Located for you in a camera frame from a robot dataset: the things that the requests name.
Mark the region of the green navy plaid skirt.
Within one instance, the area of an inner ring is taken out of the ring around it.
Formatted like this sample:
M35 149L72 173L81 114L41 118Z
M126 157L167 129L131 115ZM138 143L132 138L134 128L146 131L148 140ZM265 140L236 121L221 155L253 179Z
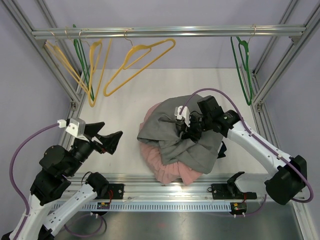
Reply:
M226 151L227 151L227 146L224 143L224 141L221 142L221 145L218 149L218 155L217 159L225 158L226 157Z

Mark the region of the grey pleated skirt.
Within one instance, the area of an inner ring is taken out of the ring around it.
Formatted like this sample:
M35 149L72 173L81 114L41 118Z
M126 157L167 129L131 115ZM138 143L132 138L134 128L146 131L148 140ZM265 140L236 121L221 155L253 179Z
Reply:
M137 140L159 147L164 165L182 162L192 170L209 174L217 160L223 136L206 131L198 142L178 136L175 108L184 105L188 98L188 95L168 98L150 108Z

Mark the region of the pink pleated skirt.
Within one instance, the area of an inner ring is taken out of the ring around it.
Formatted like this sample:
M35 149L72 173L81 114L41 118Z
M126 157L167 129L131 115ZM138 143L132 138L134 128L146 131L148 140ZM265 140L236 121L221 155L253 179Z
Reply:
M140 153L146 165L153 172L155 179L162 184L169 184L181 178L182 182L188 186L203 175L180 161L164 165L159 147L138 141Z

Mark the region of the yellow hanger of pink skirt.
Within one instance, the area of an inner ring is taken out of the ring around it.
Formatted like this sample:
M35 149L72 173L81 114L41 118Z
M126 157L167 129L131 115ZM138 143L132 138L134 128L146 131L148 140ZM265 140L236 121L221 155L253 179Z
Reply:
M110 97L112 94L114 94L116 91L118 91L120 88L122 88L125 84L127 84L129 81L131 81L133 78L135 78L137 75L139 75L142 71L146 70L149 66L151 66L153 63L158 61L160 58L162 58L165 54L167 54L169 51L171 51L176 46L176 40L174 38L166 38L164 40L160 40L157 42L154 42L152 44L137 44L133 45L132 40L130 40L127 37L127 32L133 30L133 28L128 28L124 31L123 36L124 38L131 43L131 49L127 52L122 65L118 68L118 70L113 74L113 76L109 79L109 81L104 85L103 88L103 95L105 97ZM148 54L150 54L153 50L153 48L158 47L160 45L171 43L171 45L165 49L162 53L160 53L158 56L156 56L154 59L149 61L146 65L141 67L136 73L134 73L132 76L124 80L122 83L120 83L117 87L115 87L113 90L108 90L111 83L115 80L115 78L120 74L121 71L125 71L132 67L133 65L137 64L139 61L141 61L143 58L145 58Z

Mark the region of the yellow plastic hanger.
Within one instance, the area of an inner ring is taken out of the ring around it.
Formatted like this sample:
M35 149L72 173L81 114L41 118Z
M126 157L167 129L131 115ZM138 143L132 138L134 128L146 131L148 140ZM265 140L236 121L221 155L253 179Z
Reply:
M56 59L61 63L61 65L67 70L67 72L72 76L78 86L86 93L89 93L88 87L82 81L79 74L76 72L74 67L70 64L69 60L67 59L66 55L60 49L57 44L57 40L55 43L51 43L49 40L45 42L46 48L50 51L50 53L56 57Z

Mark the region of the green hanger of plaid skirt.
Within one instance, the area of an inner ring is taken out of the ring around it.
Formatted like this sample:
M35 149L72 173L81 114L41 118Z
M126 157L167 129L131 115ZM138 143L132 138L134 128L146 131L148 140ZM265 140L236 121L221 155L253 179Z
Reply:
M68 29L69 28L66 26L64 28L64 31L65 31L65 35L69 39L68 33L67 33ZM88 66L88 63L87 63L87 59L86 59L85 51L84 51L84 48L83 48L83 44L82 44L80 39L73 39L73 46L74 46L76 55L78 57L80 65L81 65L82 73L83 73L83 76L84 76L84 81L86 83L87 88L89 89L90 72L89 72L89 66ZM93 101L95 100L94 90L93 90L92 86L91 86L91 90L90 90L90 98Z

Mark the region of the green plastic hanger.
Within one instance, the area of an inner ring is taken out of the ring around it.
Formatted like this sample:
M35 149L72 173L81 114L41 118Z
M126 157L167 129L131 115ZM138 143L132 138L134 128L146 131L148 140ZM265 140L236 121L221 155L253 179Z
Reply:
M240 82L240 86L242 89L242 93L245 99L245 102L248 106L252 104L253 101L253 86L252 86L252 81L251 81L251 73L250 73L250 68L249 68L249 58L250 58L250 49L249 49L249 42L251 38L255 35L256 33L256 26L253 25L253 35L248 39L248 40L243 40L239 36L231 36L230 37L230 45L232 49L232 54L234 58L234 63L235 63L235 68L237 71L238 79ZM240 70L240 64L238 63L238 58L236 54L236 49L235 49L235 44L234 44L234 38L236 38L237 43L238 43L238 54L241 59L241 67L245 71L246 74L246 79L247 79L247 87L248 90L245 88L245 80L242 77L241 70Z

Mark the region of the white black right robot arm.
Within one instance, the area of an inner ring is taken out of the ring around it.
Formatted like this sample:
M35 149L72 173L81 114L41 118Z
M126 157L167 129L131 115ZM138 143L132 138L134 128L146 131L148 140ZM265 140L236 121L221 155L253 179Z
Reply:
M201 98L197 105L200 112L189 111L183 105L174 110L176 127L183 139L197 142L205 132L221 134L246 150L267 171L255 180L249 179L244 172L236 173L227 185L230 197L239 198L247 192L261 193L286 205L307 186L307 161L302 156L292 157L269 143L252 130L239 113L223 111L211 95Z

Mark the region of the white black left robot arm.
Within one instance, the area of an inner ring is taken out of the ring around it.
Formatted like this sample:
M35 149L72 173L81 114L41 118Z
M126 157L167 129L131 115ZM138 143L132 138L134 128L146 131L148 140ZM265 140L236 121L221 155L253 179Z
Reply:
M83 163L93 152L113 155L123 135L117 131L109 135L100 135L104 122L85 123L79 118L60 119L57 123L47 126L22 142L14 152L9 167L9 178L15 191L20 195L25 211L16 228L4 234L4 240L52 240L65 227L65 224L83 206L97 199L98 206L107 211L113 199L122 199L123 184L111 184L99 172L90 173L83 177L79 190L64 204L52 211L56 202L71 185L73 177ZM74 137L70 150L61 145L49 147L39 161L41 171L36 175L29 197L19 190L13 177L13 166L22 147L37 135L46 130L59 127Z

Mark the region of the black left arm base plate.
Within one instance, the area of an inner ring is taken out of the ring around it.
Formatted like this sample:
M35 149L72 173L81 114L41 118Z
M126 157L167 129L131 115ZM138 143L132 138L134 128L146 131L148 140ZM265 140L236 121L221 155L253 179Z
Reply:
M123 183L110 183L104 199L109 200L110 197L112 200L122 200L124 197L125 185Z

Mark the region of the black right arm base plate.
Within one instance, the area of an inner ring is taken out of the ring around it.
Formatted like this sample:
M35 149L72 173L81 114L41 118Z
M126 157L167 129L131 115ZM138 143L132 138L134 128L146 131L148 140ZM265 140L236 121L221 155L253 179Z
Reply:
M212 183L207 191L214 200L256 200L255 192L241 192L235 185L228 183Z

